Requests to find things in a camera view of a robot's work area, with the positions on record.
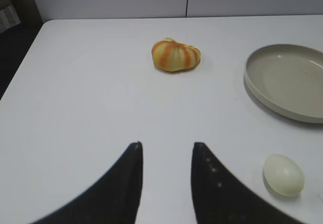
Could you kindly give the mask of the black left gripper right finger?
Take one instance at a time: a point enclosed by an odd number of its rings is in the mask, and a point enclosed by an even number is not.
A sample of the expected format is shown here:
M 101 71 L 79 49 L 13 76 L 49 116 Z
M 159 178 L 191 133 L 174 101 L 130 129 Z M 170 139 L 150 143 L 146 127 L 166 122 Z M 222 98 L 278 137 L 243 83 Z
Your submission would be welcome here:
M 191 194 L 197 223 L 299 223 L 245 187 L 202 142 L 192 151 Z

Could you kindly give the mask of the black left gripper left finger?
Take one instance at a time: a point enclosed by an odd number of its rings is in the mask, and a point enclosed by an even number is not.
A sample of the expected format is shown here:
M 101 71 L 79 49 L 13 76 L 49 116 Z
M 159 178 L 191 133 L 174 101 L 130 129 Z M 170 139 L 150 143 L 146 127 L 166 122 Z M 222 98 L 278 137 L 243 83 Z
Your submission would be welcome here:
M 143 186 L 143 148 L 131 143 L 80 196 L 37 223 L 135 223 Z

